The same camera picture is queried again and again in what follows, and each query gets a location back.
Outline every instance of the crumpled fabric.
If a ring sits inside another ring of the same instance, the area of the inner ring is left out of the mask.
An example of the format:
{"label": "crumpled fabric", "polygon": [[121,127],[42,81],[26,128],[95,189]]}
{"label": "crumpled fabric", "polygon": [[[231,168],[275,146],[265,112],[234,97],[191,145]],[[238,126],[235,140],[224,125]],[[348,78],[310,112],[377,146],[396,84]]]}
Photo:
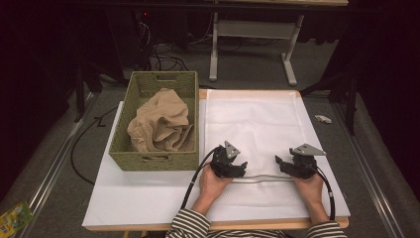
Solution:
{"label": "crumpled fabric", "polygon": [[188,107],[173,89],[162,88],[137,110],[127,132],[132,147],[138,152],[176,152],[191,148],[187,139],[193,125],[189,125]]}

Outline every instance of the metal rail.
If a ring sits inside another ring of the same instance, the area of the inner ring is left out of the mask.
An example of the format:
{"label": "metal rail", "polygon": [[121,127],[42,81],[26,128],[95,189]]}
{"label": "metal rail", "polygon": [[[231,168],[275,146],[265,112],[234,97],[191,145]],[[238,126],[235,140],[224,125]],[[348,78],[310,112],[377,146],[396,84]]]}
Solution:
{"label": "metal rail", "polygon": [[389,237],[404,237],[404,234],[402,233],[401,228],[399,227],[398,222],[389,206],[389,202],[382,190],[380,189],[380,186],[377,183],[376,179],[374,178],[370,166],[368,165],[368,160],[364,156],[358,141],[354,136],[351,135],[350,131],[347,129],[347,126],[345,124],[345,116],[342,111],[342,108],[338,103],[332,103],[332,108],[336,116],[340,118],[340,120],[338,120],[340,126],[343,127],[344,131],[346,132],[346,136],[348,137],[350,144],[353,147],[353,150],[356,154],[359,169],[362,172],[362,178],[365,184],[367,185],[367,190],[370,193],[371,199],[374,205],[376,206],[376,209],[380,215],[380,218],[382,219],[386,231],[389,234]]}
{"label": "metal rail", "polygon": [[31,199],[29,206],[34,215],[33,220],[24,229],[15,233],[12,237],[14,238],[30,237],[31,230],[36,224],[37,218],[40,215],[44,205],[46,204],[47,199],[49,198],[50,193],[53,190],[53,186],[55,185],[55,182],[57,181],[59,174],[61,173],[61,170],[65,165],[66,155],[69,149],[73,146],[77,133],[79,129],[81,128],[81,126],[83,125],[84,118],[93,107],[94,103],[97,100],[97,97],[98,96],[96,95],[96,93],[92,93],[92,92],[89,93],[89,95],[87,96],[86,101],[85,101],[87,105],[87,109],[85,113],[80,118],[80,120],[74,124],[67,138],[65,139],[60,149],[58,150],[55,156],[55,159],[53,160],[52,165],[50,166],[50,169],[47,172],[46,177],[44,178],[37,192],[34,194],[33,198]]}

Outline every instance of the desk leg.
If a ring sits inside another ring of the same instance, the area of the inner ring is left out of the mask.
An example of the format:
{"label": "desk leg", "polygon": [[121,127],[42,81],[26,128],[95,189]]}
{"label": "desk leg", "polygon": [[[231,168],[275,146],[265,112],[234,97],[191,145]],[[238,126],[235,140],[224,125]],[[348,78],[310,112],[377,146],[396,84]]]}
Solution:
{"label": "desk leg", "polygon": [[286,71],[286,76],[288,84],[290,86],[296,86],[297,81],[294,76],[293,68],[290,63],[291,54],[293,53],[294,46],[296,45],[297,37],[299,36],[300,28],[302,27],[303,15],[300,15],[297,18],[296,26],[293,29],[293,33],[290,38],[289,49],[286,54],[281,54],[281,60],[283,61],[284,70]]}
{"label": "desk leg", "polygon": [[217,80],[217,35],[218,35],[218,21],[219,21],[218,13],[213,14],[213,48],[211,51],[211,58],[210,58],[210,81]]}

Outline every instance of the striped sleeve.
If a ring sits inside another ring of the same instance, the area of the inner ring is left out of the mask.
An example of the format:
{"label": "striped sleeve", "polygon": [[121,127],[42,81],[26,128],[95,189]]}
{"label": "striped sleeve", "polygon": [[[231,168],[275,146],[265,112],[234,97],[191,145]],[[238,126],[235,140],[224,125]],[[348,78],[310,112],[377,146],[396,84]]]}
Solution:
{"label": "striped sleeve", "polygon": [[209,227],[210,221],[201,213],[189,209],[181,209],[173,218],[165,237],[206,237]]}
{"label": "striped sleeve", "polygon": [[309,228],[307,238],[346,238],[343,229],[335,221],[326,221]]}

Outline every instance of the wicker basket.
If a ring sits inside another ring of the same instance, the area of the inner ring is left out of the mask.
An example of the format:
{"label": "wicker basket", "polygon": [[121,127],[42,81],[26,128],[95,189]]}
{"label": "wicker basket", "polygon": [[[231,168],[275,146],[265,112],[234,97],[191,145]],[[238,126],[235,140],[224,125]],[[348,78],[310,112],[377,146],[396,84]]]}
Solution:
{"label": "wicker basket", "polygon": [[[188,107],[193,124],[191,152],[134,152],[127,128],[139,107],[161,88],[173,89]],[[122,171],[195,171],[198,167],[198,81],[193,71],[135,71],[132,74],[109,155]]]}

